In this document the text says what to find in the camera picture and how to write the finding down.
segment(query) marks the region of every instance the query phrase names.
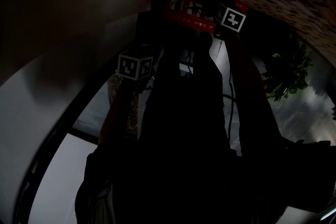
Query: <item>cable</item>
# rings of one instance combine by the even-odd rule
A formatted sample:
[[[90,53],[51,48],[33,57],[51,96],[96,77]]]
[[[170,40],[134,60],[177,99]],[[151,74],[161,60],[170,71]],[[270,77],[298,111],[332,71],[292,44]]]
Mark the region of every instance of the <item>cable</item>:
[[[170,7],[169,7],[169,9],[172,9],[172,6],[173,6],[173,4],[175,4],[175,3],[177,3],[177,2],[180,2],[180,3],[182,3],[182,0],[176,0],[176,1],[174,1],[172,4],[170,4]]]
[[[191,72],[191,69],[190,69],[190,63],[191,63],[191,49],[189,49],[188,51],[188,57],[189,57],[189,61],[188,61],[188,69],[189,69],[189,74],[190,74],[190,77],[193,75],[193,73]]]
[[[236,98],[234,98],[232,96],[229,96],[229,95],[223,93],[223,97],[226,97],[227,99],[233,100],[235,103],[237,103]]]
[[[230,138],[231,138],[231,124],[232,124],[232,117],[233,117],[233,102],[234,102],[233,87],[232,87],[231,79],[232,79],[232,74],[231,74],[231,68],[230,68],[229,84],[230,84],[232,98],[231,98],[231,115],[230,115],[229,129],[228,129],[228,134],[227,134],[229,143],[230,143]]]

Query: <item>green plant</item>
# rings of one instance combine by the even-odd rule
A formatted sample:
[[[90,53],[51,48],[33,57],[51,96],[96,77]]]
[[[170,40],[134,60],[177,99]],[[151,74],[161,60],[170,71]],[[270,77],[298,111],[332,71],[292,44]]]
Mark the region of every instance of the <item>green plant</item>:
[[[263,59],[266,72],[262,74],[269,98],[279,101],[288,94],[297,93],[306,88],[307,69],[312,66],[311,59],[306,55],[306,46],[293,35],[288,46],[282,52],[274,53]]]

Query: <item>gray surface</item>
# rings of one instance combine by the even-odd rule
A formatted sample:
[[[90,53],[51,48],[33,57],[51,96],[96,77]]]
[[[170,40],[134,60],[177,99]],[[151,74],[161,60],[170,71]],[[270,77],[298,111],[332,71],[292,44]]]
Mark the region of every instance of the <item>gray surface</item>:
[[[287,207],[285,213],[278,220],[277,224],[304,224],[309,223],[317,213],[300,210],[293,207]]]
[[[105,82],[72,127],[98,137],[109,109],[109,93]]]
[[[28,224],[77,224],[75,199],[96,145],[67,134],[37,190]]]
[[[0,219],[12,223],[24,176],[69,104],[113,55],[135,39],[137,15],[30,62],[0,87]]]

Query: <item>black cable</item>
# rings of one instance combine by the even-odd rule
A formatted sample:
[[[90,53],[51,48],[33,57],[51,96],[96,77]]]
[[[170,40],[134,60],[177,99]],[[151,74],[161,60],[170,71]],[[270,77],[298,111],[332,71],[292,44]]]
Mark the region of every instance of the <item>black cable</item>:
[[[198,7],[197,6],[197,4],[195,4],[195,2],[193,2],[193,5],[195,5],[195,6],[192,6],[192,7],[188,7],[188,9],[191,9],[191,13],[193,13],[193,10],[196,10],[196,8],[197,8],[197,13],[196,14],[199,14],[199,15],[201,15],[201,12],[200,12],[200,10],[202,10],[202,8],[201,7]]]
[[[170,4],[169,9],[172,9],[173,4],[175,4],[175,3],[177,3],[177,2],[180,2],[180,1],[181,1],[181,0],[176,0],[176,1],[174,1],[172,4]]]
[[[192,76],[193,73],[191,72],[191,69],[190,69],[190,63],[191,63],[191,49],[189,49],[189,51],[188,51],[188,57],[189,57],[189,61],[188,61],[189,74],[190,74],[190,76]]]
[[[233,102],[234,102],[234,98],[233,98],[233,87],[232,87],[232,83],[231,83],[231,79],[232,79],[232,74],[231,74],[231,68],[230,68],[230,78],[229,78],[229,84],[230,84],[230,89],[231,89],[231,115],[230,115],[230,121],[229,121],[229,129],[228,129],[228,140],[230,143],[230,138],[231,138],[231,124],[232,124],[232,117],[233,117]]]
[[[236,98],[234,98],[232,96],[229,96],[229,95],[223,93],[223,97],[226,97],[227,99],[233,100],[235,103],[237,103]]]

